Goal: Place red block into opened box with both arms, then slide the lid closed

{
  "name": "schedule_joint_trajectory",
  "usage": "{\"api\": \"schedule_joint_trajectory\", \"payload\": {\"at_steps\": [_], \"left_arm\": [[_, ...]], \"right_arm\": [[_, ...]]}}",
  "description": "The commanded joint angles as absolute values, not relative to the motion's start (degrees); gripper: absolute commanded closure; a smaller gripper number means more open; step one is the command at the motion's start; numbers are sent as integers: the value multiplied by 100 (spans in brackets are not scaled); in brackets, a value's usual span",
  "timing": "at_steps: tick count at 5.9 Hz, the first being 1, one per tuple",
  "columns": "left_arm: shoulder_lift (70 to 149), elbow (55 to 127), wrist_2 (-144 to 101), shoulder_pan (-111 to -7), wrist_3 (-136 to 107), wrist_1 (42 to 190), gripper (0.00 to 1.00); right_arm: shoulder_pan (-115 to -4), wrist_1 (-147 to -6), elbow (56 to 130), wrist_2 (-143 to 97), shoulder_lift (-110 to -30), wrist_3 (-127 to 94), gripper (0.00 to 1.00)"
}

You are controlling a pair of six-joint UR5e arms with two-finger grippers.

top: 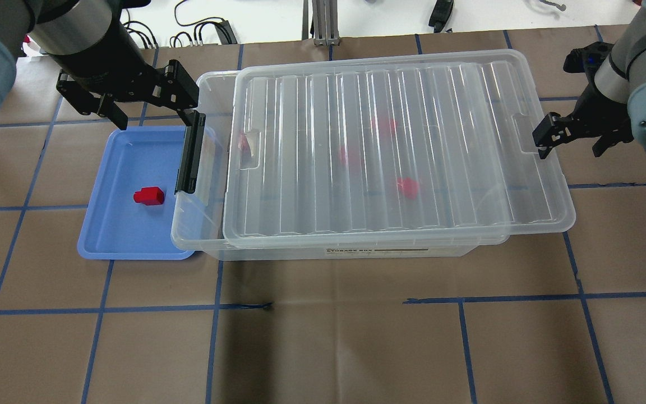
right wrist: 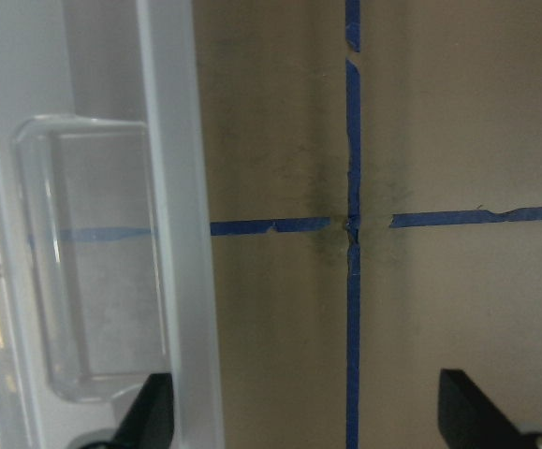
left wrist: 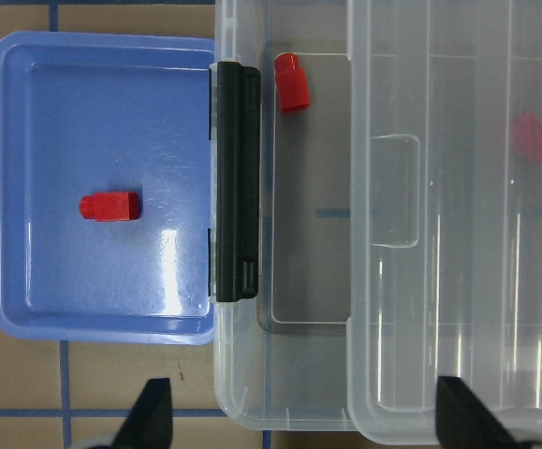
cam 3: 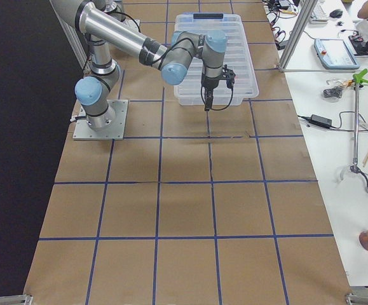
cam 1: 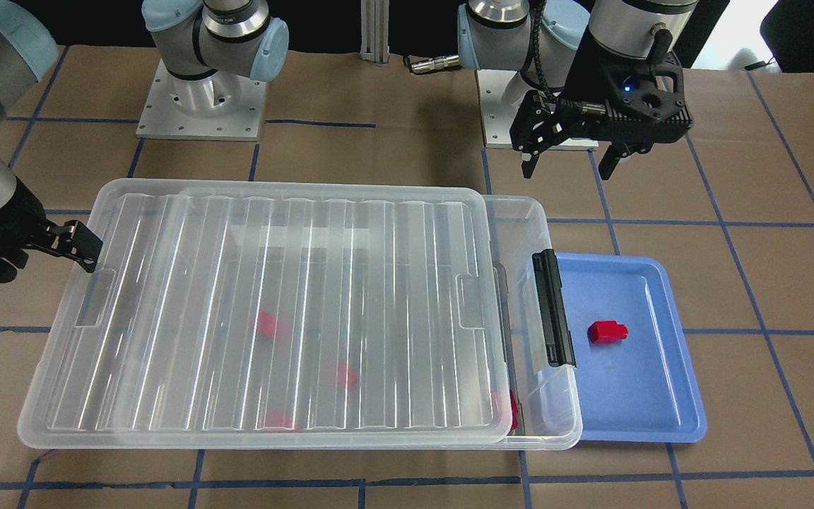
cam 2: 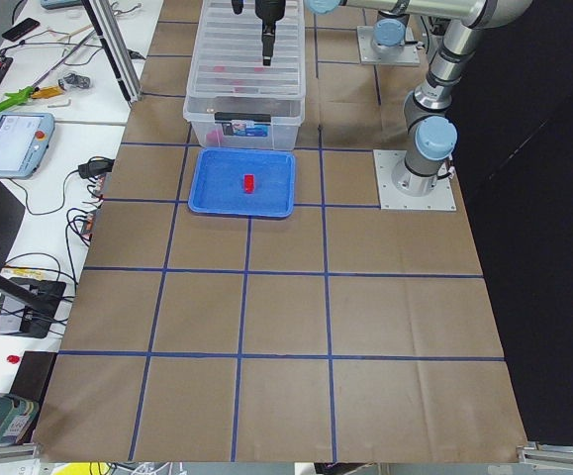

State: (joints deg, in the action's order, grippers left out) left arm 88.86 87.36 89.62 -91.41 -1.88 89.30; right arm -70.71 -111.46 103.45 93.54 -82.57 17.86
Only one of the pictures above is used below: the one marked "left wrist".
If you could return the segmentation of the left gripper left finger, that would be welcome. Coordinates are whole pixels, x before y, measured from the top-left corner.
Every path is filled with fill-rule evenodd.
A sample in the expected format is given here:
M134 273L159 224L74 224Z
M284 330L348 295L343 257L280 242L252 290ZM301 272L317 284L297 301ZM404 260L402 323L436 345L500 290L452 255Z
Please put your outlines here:
M150 379L110 447L170 448L173 438L172 419L170 379Z

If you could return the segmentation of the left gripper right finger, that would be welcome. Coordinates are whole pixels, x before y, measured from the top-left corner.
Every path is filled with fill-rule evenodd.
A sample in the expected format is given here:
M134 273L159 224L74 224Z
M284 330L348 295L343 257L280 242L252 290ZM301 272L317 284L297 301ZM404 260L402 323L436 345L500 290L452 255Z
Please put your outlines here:
M459 377L439 376L436 383L435 434L442 448L521 448Z

